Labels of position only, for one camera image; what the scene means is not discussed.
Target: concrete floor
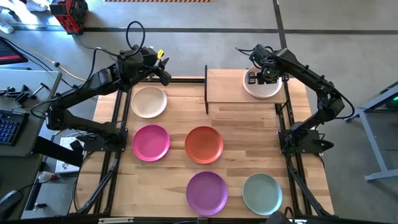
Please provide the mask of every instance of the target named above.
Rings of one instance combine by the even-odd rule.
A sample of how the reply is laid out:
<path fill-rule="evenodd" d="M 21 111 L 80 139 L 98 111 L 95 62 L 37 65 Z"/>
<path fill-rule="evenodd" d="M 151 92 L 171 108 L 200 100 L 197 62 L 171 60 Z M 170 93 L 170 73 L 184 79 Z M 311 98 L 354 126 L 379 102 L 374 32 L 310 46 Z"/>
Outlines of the concrete floor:
<path fill-rule="evenodd" d="M 213 0 L 206 4 L 87 2 L 91 11 L 87 27 L 126 27 L 129 21 L 139 20 L 152 28 L 277 28 L 272 0 Z M 398 30 L 398 2 L 395 0 L 279 0 L 279 4 L 285 29 Z M 38 15 L 39 19 L 33 24 L 58 25 L 47 12 Z M 72 36 L 64 32 L 39 31 L 17 31 L 10 36 L 58 60 L 75 75 L 87 77 L 92 51 L 84 49 Z M 141 39 L 139 33 L 130 36 L 131 42 Z M 80 39 L 90 47 L 104 47 L 113 52 L 127 49 L 121 32 L 85 32 Z M 286 40 L 300 62 L 324 74 L 355 106 L 366 103 L 398 79 L 398 35 L 288 34 Z M 170 57 L 167 70 L 175 76 L 203 76 L 205 65 L 210 68 L 249 67 L 249 60 L 234 47 L 251 48 L 258 43 L 278 49 L 279 35 L 163 32 L 148 33 L 146 41 L 147 46 L 165 50 L 165 55 Z M 110 63 L 112 60 L 107 55 L 99 54 L 95 68 L 107 67 Z M 31 63 L 29 66 L 39 69 Z M 67 75 L 65 79 L 80 83 Z M 314 92 L 308 90 L 308 97 L 315 112 Z M 92 118 L 94 109 L 95 102 L 86 101 L 71 110 L 78 116 Z M 345 113 L 349 113 L 348 105 L 342 114 Z M 398 177 L 370 183 L 363 177 L 379 169 L 361 123 L 332 121 L 319 130 L 335 143 L 324 158 L 335 213 L 343 218 L 398 223 Z M 43 129 L 41 135 L 48 138 L 52 133 Z M 389 156 L 398 161 L 397 152 L 389 152 Z M 63 189 L 62 194 L 65 194 L 69 188 L 57 189 Z M 60 204 L 68 208 L 70 198 L 61 198 Z"/>

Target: computer keyboard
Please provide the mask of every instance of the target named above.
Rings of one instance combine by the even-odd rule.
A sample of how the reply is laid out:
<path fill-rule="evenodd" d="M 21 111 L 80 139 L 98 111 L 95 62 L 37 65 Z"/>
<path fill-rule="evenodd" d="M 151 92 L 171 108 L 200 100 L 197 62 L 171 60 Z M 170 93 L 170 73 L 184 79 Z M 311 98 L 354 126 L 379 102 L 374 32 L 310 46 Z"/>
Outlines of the computer keyboard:
<path fill-rule="evenodd" d="M 28 117 L 29 113 L 0 110 L 0 145 L 14 146 Z"/>

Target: wooden shelf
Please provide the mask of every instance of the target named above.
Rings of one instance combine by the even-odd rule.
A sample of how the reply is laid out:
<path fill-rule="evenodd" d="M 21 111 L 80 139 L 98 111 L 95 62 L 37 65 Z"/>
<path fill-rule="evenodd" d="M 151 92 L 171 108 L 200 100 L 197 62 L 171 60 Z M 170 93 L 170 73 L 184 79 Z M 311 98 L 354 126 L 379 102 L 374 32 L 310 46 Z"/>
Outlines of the wooden shelf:
<path fill-rule="evenodd" d="M 284 88 L 268 99 L 250 95 L 243 87 L 243 76 L 247 70 L 207 70 L 207 102 L 209 103 L 285 103 Z"/>

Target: purple plate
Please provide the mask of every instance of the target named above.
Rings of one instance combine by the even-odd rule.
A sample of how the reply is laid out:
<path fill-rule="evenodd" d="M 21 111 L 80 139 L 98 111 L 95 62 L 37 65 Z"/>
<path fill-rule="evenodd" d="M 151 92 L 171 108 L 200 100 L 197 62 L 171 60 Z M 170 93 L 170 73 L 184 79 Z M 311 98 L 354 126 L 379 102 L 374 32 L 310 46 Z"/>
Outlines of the purple plate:
<path fill-rule="evenodd" d="M 221 211 L 228 199 L 228 187 L 216 173 L 203 171 L 194 175 L 187 186 L 188 205 L 199 215 Z"/>
<path fill-rule="evenodd" d="M 136 133 L 132 151 L 138 159 L 153 162 L 162 158 L 170 147 L 170 135 L 158 125 L 148 125 Z"/>

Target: gray desk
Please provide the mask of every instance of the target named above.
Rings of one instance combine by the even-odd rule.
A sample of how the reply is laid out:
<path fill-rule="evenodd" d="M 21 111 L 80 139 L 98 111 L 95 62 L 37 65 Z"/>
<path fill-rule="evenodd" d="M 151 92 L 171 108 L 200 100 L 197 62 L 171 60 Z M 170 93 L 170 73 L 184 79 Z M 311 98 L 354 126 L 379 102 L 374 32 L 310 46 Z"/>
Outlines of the gray desk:
<path fill-rule="evenodd" d="M 37 103 L 47 101 L 51 96 L 55 94 L 58 88 L 62 74 L 59 72 L 45 72 L 45 71 L 28 71 L 28 70 L 0 70 L 0 88 L 7 88 L 7 86 L 14 87 L 16 91 L 22 88 L 22 84 L 29 87 L 31 92 L 39 88 L 40 82 L 46 84 L 50 90 L 42 89 L 36 96 L 35 100 L 27 100 L 24 103 L 24 107 L 31 108 Z M 0 97 L 0 109 L 11 110 L 16 107 L 14 99 L 7 98 L 5 96 Z M 36 114 L 44 112 L 47 105 L 39 106 L 35 109 Z M 16 109 L 16 111 L 28 112 L 23 109 Z M 20 156 L 24 157 L 30 154 L 33 149 L 34 143 L 37 136 L 39 135 L 40 129 L 43 125 L 44 120 L 36 118 L 33 115 L 29 116 L 28 122 L 23 129 L 19 140 L 15 146 L 1 146 L 0 145 L 0 156 Z"/>
<path fill-rule="evenodd" d="M 0 157 L 0 198 L 11 190 L 18 190 L 23 186 L 33 184 L 43 160 L 43 155 L 31 154 L 27 157 Z M 9 220 L 20 219 L 32 187 L 25 188 L 23 199 Z"/>
<path fill-rule="evenodd" d="M 0 70 L 0 88 L 12 86 L 19 91 L 22 84 L 27 85 L 31 91 L 35 91 L 43 82 L 50 91 L 41 90 L 36 100 L 28 100 L 24 106 L 30 108 L 37 103 L 46 101 L 54 95 L 62 74 L 59 72 L 28 71 L 28 70 Z M 10 110 L 16 107 L 13 99 L 0 97 L 0 108 Z M 44 111 L 45 105 L 38 107 L 37 111 Z M 42 127 L 43 120 L 32 115 L 29 116 L 27 126 L 20 135 L 16 146 L 0 146 L 0 197 L 3 197 L 11 190 L 20 189 L 23 186 L 34 183 L 43 160 L 43 155 L 31 154 L 34 143 Z M 31 187 L 23 190 L 24 198 L 18 204 L 10 220 L 20 219 L 24 211 Z"/>

